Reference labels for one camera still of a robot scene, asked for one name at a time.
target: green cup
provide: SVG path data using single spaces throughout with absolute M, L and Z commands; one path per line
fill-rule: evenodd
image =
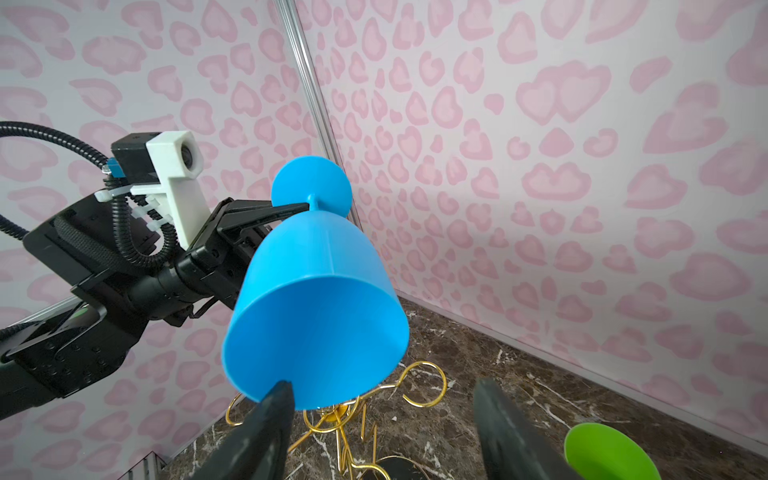
M 601 423 L 581 423 L 568 432 L 565 460 L 584 480 L 661 480 L 637 443 Z

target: zip tie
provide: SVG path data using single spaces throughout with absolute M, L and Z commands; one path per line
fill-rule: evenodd
M 104 202 L 110 202 L 113 198 L 119 197 L 121 195 L 125 195 L 128 192 L 131 191 L 131 187 L 133 185 L 126 185 L 124 187 L 117 187 L 113 188 L 112 190 L 107 190 L 106 188 L 103 190 L 98 190 L 94 192 L 94 197 L 96 197 L 96 200 L 104 203 Z
M 162 227 L 166 223 L 173 224 L 174 222 L 171 221 L 171 219 L 168 218 L 168 217 L 163 217 L 163 218 L 161 218 L 159 220 L 150 220 L 150 221 L 148 221 L 147 222 L 147 228 L 150 231 L 152 231 L 152 232 L 156 232 L 156 231 L 158 231 L 160 229 L 160 227 Z
M 160 208 L 160 204 L 152 197 L 147 197 L 146 205 L 137 205 L 131 210 L 131 216 L 133 218 L 140 218 L 147 214 L 149 210 L 157 210 Z

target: black cable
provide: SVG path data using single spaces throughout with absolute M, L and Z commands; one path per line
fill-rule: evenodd
M 118 188 L 122 184 L 123 181 L 121 179 L 114 178 L 111 175 L 104 179 L 104 185 L 107 186 L 108 190 Z M 134 200 L 138 205 L 147 205 L 147 201 L 143 197 L 135 197 Z M 121 195 L 113 198 L 110 203 L 112 206 L 114 242 L 123 258 L 131 265 L 148 269 L 158 268 L 166 260 L 170 259 L 178 243 L 176 229 L 171 223 L 166 223 L 160 227 L 160 230 L 163 232 L 163 248 L 154 255 L 144 255 L 136 249 L 134 239 L 131 236 L 131 208 L 128 206 L 128 197 Z M 147 215 L 153 220 L 160 220 L 162 218 L 156 210 L 149 210 Z
M 99 170 L 107 164 L 106 155 L 78 140 L 63 131 L 54 128 L 44 127 L 37 124 L 29 124 L 25 121 L 0 121 L 0 137 L 30 137 L 49 141 L 53 144 L 61 145 L 64 148 L 74 151 L 76 154 L 99 167 Z
M 0 138 L 2 137 L 30 137 L 61 145 L 64 148 L 74 151 L 85 160 L 90 161 L 100 170 L 109 160 L 106 155 L 102 154 L 91 145 L 78 140 L 69 134 L 55 130 L 54 128 L 30 124 L 24 121 L 0 121 Z M 104 185 L 107 186 L 107 189 L 112 190 L 124 186 L 125 181 L 120 178 L 115 178 L 112 175 L 108 175 L 107 178 L 104 179 Z M 134 200 L 139 205 L 147 205 L 147 201 L 144 197 L 135 197 Z M 166 260 L 170 259 L 170 256 L 176 250 L 176 245 L 178 243 L 176 229 L 172 224 L 166 223 L 161 227 L 161 231 L 163 232 L 163 248 L 160 252 L 151 256 L 144 255 L 136 250 L 136 246 L 133 244 L 133 238 L 131 236 L 131 209 L 128 206 L 127 198 L 124 195 L 116 197 L 111 201 L 111 206 L 112 225 L 118 252 L 120 252 L 120 255 L 122 255 L 129 264 L 140 268 L 156 268 L 165 263 Z M 162 219 L 162 216 L 155 210 L 150 210 L 147 214 L 153 220 Z M 0 230 L 19 240 L 29 233 L 27 230 L 16 225 L 2 215 L 0 215 Z
M 141 268 L 131 265 L 117 252 L 110 250 L 106 245 L 67 222 L 62 216 L 57 215 L 53 219 L 53 227 L 63 241 L 72 245 L 78 252 L 98 261 L 101 265 L 115 272 L 127 273 L 128 275 L 140 276 L 144 274 Z
M 216 302 L 218 302 L 218 301 L 219 301 L 219 299 L 216 298 L 215 296 L 211 297 L 202 307 L 200 307 L 200 309 L 197 312 L 190 313 L 190 318 L 191 319 L 197 319 L 197 318 L 202 317 L 203 315 L 205 315 L 205 312 L 207 312 L 208 309 L 211 308 L 212 306 L 214 306 L 214 304 Z
M 15 333 L 21 332 L 25 328 L 39 325 L 39 324 L 40 324 L 40 321 L 16 323 L 15 325 L 6 326 L 4 329 L 0 329 L 0 342 L 2 342 L 7 338 L 10 338 L 11 335 Z
M 29 233 L 29 230 L 11 222 L 2 215 L 0 215 L 0 231 L 14 237 L 16 240 L 22 240 L 24 235 Z

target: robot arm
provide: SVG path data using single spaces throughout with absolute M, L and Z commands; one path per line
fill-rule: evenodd
M 0 419 L 109 376 L 150 321 L 181 326 L 216 301 L 234 308 L 270 224 L 309 209 L 227 198 L 211 213 L 196 180 L 202 157 L 189 132 L 129 134 L 112 151 L 108 170 L 129 185 L 89 195 L 23 237 L 25 249 L 72 285 L 78 300 L 0 330 Z M 164 246 L 170 253 L 162 263 L 136 265 L 121 255 L 114 210 L 117 202 L 127 204 L 129 191 L 146 195 L 127 222 L 136 255 L 156 257 L 150 255 L 156 230 L 178 234 L 179 244 Z M 151 210 L 157 214 L 145 223 L 140 216 Z

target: metal pole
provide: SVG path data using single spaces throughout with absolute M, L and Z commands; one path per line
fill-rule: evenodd
M 301 27 L 301 21 L 299 20 L 299 12 L 296 10 L 296 3 L 294 0 L 274 0 L 274 2 L 283 20 L 291 52 L 296 59 L 296 69 L 299 72 L 299 78 L 306 94 L 306 101 L 309 104 L 312 119 L 315 121 L 318 140 L 325 150 L 326 157 L 343 169 L 344 162 L 339 153 L 336 138 L 333 136 L 328 109 L 326 108 L 326 102 L 323 100 L 323 93 L 320 90 L 320 84 L 315 75 L 315 67 L 312 63 L 310 49 L 306 44 L 304 29 Z M 348 218 L 350 222 L 354 223 L 359 229 L 362 229 L 360 219 L 357 217 L 354 200 Z

